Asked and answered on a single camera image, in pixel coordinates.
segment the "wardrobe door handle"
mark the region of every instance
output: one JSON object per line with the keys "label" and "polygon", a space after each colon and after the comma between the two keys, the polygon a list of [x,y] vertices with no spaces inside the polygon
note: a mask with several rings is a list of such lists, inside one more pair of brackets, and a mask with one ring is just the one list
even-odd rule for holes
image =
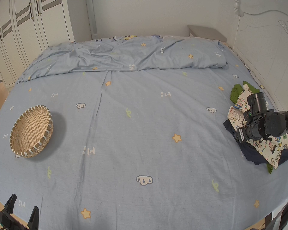
{"label": "wardrobe door handle", "polygon": [[37,5],[37,13],[38,13],[38,16],[40,16],[39,8],[38,8],[38,0],[36,0],[36,5]]}
{"label": "wardrobe door handle", "polygon": [[29,14],[30,14],[30,18],[33,20],[34,17],[32,17],[31,5],[32,3],[29,2]]}

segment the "basket rim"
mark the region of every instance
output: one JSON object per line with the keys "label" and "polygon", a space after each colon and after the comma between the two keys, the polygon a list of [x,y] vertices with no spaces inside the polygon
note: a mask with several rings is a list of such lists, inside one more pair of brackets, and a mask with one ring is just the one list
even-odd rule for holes
{"label": "basket rim", "polygon": [[[37,144],[35,144],[33,147],[31,147],[28,151],[24,151],[24,152],[16,152],[14,149],[13,149],[13,146],[12,146],[12,137],[13,137],[13,133],[14,133],[14,130],[16,128],[16,126],[18,125],[18,122],[21,121],[21,118],[27,116],[30,112],[32,112],[33,110],[36,110],[36,109],[40,109],[40,108],[44,108],[47,110],[48,112],[48,115],[49,115],[49,119],[48,119],[48,125],[46,127],[46,131],[44,133],[44,135],[42,136],[42,138],[38,141]],[[17,121],[14,123],[13,125],[13,128],[11,130],[11,133],[10,133],[10,139],[9,139],[9,143],[10,143],[10,148],[11,150],[19,155],[19,156],[29,156],[30,154],[32,154],[33,152],[35,152],[41,145],[42,143],[44,142],[44,140],[46,140],[49,132],[50,132],[50,129],[51,129],[51,126],[53,124],[53,121],[52,121],[52,115],[51,115],[51,112],[50,110],[47,108],[47,106],[44,106],[44,105],[37,105],[37,106],[33,106],[31,108],[28,108],[24,113],[22,113],[20,115],[20,117],[17,119]]]}

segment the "bed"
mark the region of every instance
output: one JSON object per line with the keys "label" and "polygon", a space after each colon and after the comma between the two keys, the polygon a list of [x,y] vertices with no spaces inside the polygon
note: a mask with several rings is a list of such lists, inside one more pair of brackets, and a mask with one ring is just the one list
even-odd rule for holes
{"label": "bed", "polygon": [[[240,31],[234,50],[245,57]],[[248,162],[223,126],[243,81],[269,109],[286,109],[257,69],[201,38],[130,35],[46,49],[0,110],[0,202],[15,193],[25,221],[38,206],[39,229],[251,226],[288,194],[287,164],[269,174]],[[37,105],[52,113],[52,137],[37,156],[18,157],[11,128]]]}

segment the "pile of clothes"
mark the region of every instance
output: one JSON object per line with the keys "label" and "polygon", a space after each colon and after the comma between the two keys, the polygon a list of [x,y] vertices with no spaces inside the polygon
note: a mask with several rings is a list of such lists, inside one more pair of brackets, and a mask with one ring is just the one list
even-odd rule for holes
{"label": "pile of clothes", "polygon": [[[250,109],[247,97],[259,92],[260,89],[256,89],[245,81],[243,81],[243,87],[240,84],[236,84],[233,87],[230,100],[235,105],[230,107],[228,120],[223,124],[234,138],[236,130],[243,126],[243,113]],[[267,164],[269,173],[272,172],[273,168],[277,168],[288,160],[288,139],[286,134],[280,137],[271,136],[269,140],[254,141],[251,139],[244,143],[238,142],[238,144],[248,161],[253,161],[256,165]]]}

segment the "white wall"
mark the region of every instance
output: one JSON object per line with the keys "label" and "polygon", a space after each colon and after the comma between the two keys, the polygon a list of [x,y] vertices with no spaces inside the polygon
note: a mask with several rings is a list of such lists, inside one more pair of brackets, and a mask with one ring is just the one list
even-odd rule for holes
{"label": "white wall", "polygon": [[98,38],[121,35],[189,36],[187,25],[231,31],[234,0],[93,0]]}

